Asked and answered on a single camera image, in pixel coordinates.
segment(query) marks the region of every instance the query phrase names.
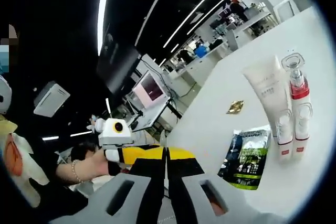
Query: white tube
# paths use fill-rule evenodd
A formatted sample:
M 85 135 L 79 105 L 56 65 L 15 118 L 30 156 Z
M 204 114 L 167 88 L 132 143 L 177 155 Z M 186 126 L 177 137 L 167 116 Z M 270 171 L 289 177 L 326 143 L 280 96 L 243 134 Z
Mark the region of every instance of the white tube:
M 289 108 L 284 70 L 276 56 L 259 61 L 245 69 L 243 74 L 253 87 L 264 107 L 274 137 L 277 137 L 276 121 L 280 111 Z

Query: black ceiling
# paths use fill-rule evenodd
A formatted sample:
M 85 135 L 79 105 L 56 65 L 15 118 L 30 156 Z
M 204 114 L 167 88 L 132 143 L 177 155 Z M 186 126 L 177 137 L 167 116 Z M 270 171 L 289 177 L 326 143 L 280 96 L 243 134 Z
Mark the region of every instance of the black ceiling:
M 110 24 L 115 37 L 134 44 L 153 1 L 107 0 L 105 27 Z M 163 49 L 164 43 L 199 1 L 159 0 L 138 50 L 157 60 L 169 56 L 176 43 L 187 40 L 188 22 Z M 218 1 L 207 0 L 200 10 L 207 12 Z M 85 131 L 88 116 L 105 108 L 108 91 L 94 75 L 98 6 L 99 0 L 10 0 L 9 23 L 19 32 L 19 61 L 6 77 L 14 89 L 12 110 L 22 119 L 31 114 L 33 88 L 39 91 L 51 80 L 71 93 L 67 108 L 54 118 L 33 116 L 41 136 Z

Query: bracelet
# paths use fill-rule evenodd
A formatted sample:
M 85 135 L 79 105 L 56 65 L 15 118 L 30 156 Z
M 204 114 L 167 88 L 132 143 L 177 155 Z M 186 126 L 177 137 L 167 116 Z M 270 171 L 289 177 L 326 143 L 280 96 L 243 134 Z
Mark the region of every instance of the bracelet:
M 72 163 L 71 163 L 71 170 L 72 170 L 72 173 L 74 174 L 75 178 L 78 180 L 78 183 L 83 183 L 84 181 L 81 180 L 81 179 L 77 176 L 77 173 L 75 172 L 75 164 L 76 164 L 78 161 L 79 161 L 78 159 L 72 161 Z

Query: white device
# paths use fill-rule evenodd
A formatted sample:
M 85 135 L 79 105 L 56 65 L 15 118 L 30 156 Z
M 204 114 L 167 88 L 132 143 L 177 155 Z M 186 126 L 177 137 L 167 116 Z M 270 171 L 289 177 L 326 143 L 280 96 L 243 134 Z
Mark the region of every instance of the white device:
M 102 132 L 98 136 L 99 145 L 103 149 L 116 149 L 116 146 L 133 143 L 131 138 L 131 130 L 127 126 L 125 120 L 114 118 L 108 118 L 106 121 L 103 121 L 103 119 L 98 120 L 98 124 L 103 124 Z
M 12 101 L 12 89 L 8 82 L 0 76 L 0 114 L 6 114 Z
M 133 92 L 147 109 L 162 101 L 167 95 L 150 72 L 134 86 Z
M 34 100 L 34 114 L 51 118 L 70 94 L 56 82 L 49 82 Z

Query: computer monitor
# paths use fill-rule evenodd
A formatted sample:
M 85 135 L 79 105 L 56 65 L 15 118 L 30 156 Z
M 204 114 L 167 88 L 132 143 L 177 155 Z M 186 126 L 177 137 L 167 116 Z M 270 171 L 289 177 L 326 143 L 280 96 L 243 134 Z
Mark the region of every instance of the computer monitor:
M 164 90 L 149 71 L 134 86 L 133 92 L 146 109 L 160 103 L 166 97 Z

